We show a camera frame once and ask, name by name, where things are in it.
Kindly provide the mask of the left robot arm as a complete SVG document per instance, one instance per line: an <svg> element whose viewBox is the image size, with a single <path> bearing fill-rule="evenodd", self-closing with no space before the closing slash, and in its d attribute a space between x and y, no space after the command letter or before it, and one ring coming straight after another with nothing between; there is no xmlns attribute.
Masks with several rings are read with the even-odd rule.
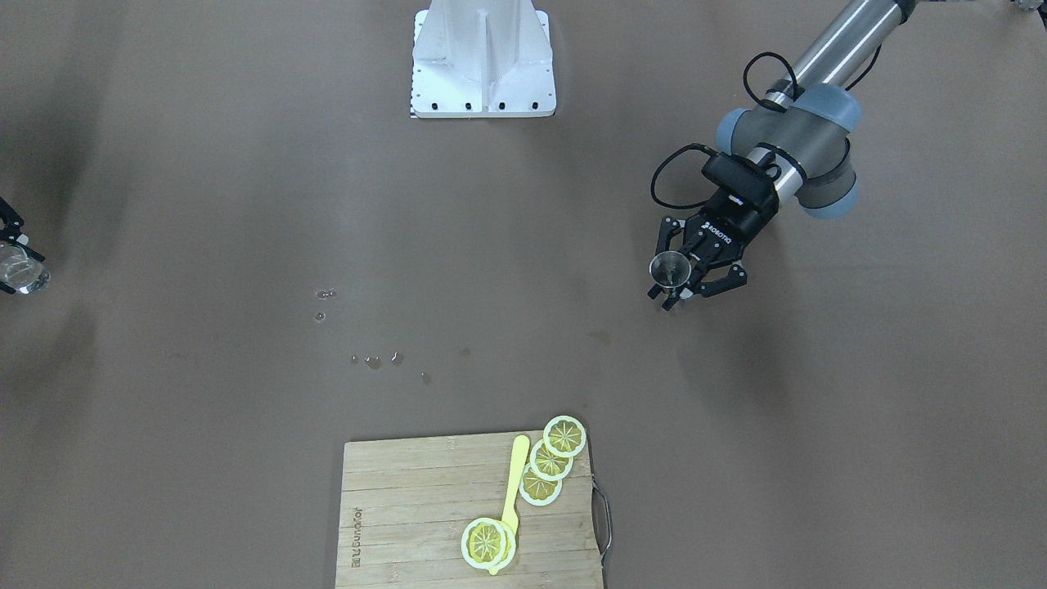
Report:
<svg viewBox="0 0 1047 589"><path fill-rule="evenodd" d="M915 8L914 1L849 2L797 62L782 60L785 74L752 108L723 116L713 146L681 148L706 156L701 175L715 189L683 205L687 217L659 221L651 299L670 309L747 284L747 247L792 200L817 218L852 208L859 179L850 134L861 120L852 87Z"/></svg>

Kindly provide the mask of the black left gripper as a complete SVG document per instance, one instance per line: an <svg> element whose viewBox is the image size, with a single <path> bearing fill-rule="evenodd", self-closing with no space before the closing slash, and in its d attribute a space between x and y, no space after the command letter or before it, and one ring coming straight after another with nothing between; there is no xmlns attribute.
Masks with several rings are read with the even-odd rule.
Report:
<svg viewBox="0 0 1047 589"><path fill-rule="evenodd" d="M748 274L740 259L745 247L777 213L778 195L774 191L745 198L717 190L685 223L671 216L662 217L658 247L649 264L652 285L648 298L662 297L661 309L670 312L681 299L711 298L744 286ZM673 249L672 242L683 230L681 253Z"/></svg>

